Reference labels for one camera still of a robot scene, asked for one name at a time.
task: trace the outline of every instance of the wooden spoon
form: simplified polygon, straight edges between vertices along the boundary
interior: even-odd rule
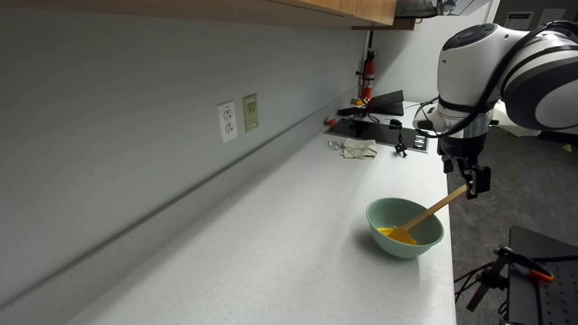
[[[410,235],[413,228],[428,221],[433,213],[437,213],[440,208],[448,206],[449,203],[457,201],[467,192],[467,184],[458,186],[455,192],[451,192],[448,197],[440,199],[437,204],[433,204],[430,210],[422,212],[410,222],[406,222],[401,228],[377,228],[379,233],[404,244],[415,246],[417,240]]]

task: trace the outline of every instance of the electrical outlet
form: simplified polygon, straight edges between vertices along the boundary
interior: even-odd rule
[[[256,107],[256,94],[249,94],[242,98],[242,112],[245,119],[245,132],[258,127],[258,107]]]
[[[238,138],[234,101],[227,101],[227,103],[218,105],[216,114],[218,114],[222,143],[229,143],[231,139]]]

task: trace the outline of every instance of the white countertop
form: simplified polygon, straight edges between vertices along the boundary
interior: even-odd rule
[[[328,139],[343,141],[310,139],[70,324],[455,324],[448,210],[444,239],[417,260],[379,251],[363,215],[381,197],[444,197],[435,143],[354,161]]]

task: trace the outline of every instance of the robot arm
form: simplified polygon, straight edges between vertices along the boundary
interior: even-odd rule
[[[444,172],[457,163],[467,197],[489,190],[489,168],[478,154],[489,132],[493,105],[502,98],[513,123],[536,130],[578,125],[578,26],[552,22],[522,33],[495,24],[449,38],[439,58],[435,109],[415,116],[415,129],[439,138]]]

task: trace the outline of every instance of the bowl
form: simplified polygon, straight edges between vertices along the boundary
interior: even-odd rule
[[[370,226],[370,233],[375,244],[393,255],[397,259],[415,259],[426,253],[431,246],[435,246],[444,237],[444,228],[440,226],[439,219],[433,215],[426,222],[413,228],[410,233],[417,240],[415,246],[397,242],[383,233],[377,228],[397,228],[406,224],[408,221],[415,219],[426,208],[419,206],[417,203],[404,201],[404,199],[379,199],[372,203],[365,215]]]

